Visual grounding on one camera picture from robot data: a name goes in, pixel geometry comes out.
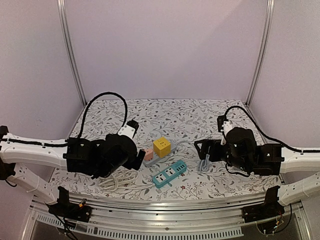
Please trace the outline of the pink cube plug adapter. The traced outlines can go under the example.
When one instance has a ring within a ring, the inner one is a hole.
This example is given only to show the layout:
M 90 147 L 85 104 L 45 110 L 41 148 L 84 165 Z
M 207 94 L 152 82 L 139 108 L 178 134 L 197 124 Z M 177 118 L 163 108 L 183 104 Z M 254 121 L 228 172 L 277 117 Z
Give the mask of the pink cube plug adapter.
M 154 158 L 154 151 L 151 148 L 147 148 L 144 150 L 145 151 L 145 156 L 144 156 L 144 160 L 145 161 L 150 161 Z

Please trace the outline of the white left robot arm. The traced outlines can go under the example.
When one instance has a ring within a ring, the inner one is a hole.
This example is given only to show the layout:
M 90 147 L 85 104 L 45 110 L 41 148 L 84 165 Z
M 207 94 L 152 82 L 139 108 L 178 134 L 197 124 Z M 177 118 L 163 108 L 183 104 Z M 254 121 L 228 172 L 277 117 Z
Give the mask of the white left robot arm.
M 125 125 L 104 139 L 41 140 L 19 137 L 2 125 L 0 178 L 21 186 L 47 205 L 54 205 L 63 217 L 70 217 L 75 210 L 71 202 L 62 198 L 66 191 L 46 182 L 26 165 L 53 167 L 92 179 L 107 178 L 119 167 L 139 170 L 146 152 L 137 148 L 133 140 L 136 132 L 135 128 Z

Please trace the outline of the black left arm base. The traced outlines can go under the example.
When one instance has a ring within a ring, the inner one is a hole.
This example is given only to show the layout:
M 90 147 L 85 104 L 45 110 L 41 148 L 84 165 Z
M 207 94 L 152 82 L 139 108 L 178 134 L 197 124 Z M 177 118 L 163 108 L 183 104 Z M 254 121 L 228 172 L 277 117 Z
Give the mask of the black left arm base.
M 57 189 L 58 198 L 56 203 L 47 204 L 49 213 L 56 214 L 58 217 L 88 223 L 91 218 L 92 207 L 87 205 L 87 199 L 83 198 L 79 203 L 73 203 L 70 201 L 68 190 L 62 186 Z

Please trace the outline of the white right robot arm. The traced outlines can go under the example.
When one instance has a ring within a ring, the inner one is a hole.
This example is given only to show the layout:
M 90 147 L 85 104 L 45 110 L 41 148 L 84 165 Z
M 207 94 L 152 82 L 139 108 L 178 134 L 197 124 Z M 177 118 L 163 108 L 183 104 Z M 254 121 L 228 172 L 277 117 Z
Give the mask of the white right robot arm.
M 233 127 L 222 131 L 222 139 L 202 139 L 194 142 L 201 160 L 225 162 L 225 167 L 236 168 L 235 175 L 250 177 L 277 176 L 293 172 L 314 172 L 300 181 L 277 185 L 265 193 L 264 203 L 258 213 L 269 218 L 278 210 L 278 205 L 288 206 L 299 200 L 320 193 L 320 150 L 294 148 L 284 143 L 258 145 L 253 131 Z

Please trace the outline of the teal white power strip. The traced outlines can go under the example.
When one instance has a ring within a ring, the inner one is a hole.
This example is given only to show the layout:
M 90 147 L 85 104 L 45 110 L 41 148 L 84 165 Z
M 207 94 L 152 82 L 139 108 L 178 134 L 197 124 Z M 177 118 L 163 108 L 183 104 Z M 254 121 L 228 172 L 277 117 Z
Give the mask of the teal white power strip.
M 152 177 L 152 182 L 157 189 L 163 188 L 165 186 L 172 186 L 172 181 L 183 174 L 187 170 L 187 164 L 178 160 L 171 166 L 162 170 L 158 174 Z

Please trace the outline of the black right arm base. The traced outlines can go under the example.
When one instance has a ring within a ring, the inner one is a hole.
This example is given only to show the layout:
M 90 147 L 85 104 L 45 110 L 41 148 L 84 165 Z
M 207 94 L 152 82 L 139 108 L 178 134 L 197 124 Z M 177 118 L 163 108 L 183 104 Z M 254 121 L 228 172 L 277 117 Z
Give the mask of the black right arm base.
M 269 188 L 264 197 L 264 202 L 245 206 L 241 209 L 245 223 L 257 222 L 273 218 L 269 222 L 257 224 L 257 229 L 264 235 L 273 235 L 280 225 L 280 220 L 285 213 L 285 208 L 279 203 L 278 191 L 280 186 Z

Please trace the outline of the yellow cube plug adapter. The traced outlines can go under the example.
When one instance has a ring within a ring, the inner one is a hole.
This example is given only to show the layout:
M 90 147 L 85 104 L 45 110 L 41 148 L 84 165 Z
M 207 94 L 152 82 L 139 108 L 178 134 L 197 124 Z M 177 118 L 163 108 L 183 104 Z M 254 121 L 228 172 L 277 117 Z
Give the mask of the yellow cube plug adapter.
M 163 158 L 171 152 L 171 143 L 165 137 L 160 137 L 153 141 L 153 151 Z

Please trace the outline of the light blue power strip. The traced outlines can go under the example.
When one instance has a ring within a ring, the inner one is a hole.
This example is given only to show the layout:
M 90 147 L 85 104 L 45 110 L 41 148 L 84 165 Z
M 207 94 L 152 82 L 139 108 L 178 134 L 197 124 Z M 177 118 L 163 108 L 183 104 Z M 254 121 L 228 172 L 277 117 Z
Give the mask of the light blue power strip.
M 177 149 L 177 145 L 174 143 L 174 142 L 172 142 L 171 143 L 171 152 L 167 155 L 167 156 L 165 156 L 165 157 L 168 157 L 171 153 L 173 153 L 175 150 Z M 152 160 L 150 160 L 150 161 L 145 161 L 144 159 L 143 159 L 143 164 L 146 166 L 146 167 L 150 167 L 150 166 L 152 166 L 152 165 L 155 165 L 155 164 L 157 164 L 157 163 L 159 163 L 161 160 L 163 160 L 165 157 L 162 157 L 162 158 L 160 158 L 154 151 L 153 151 L 153 159 Z

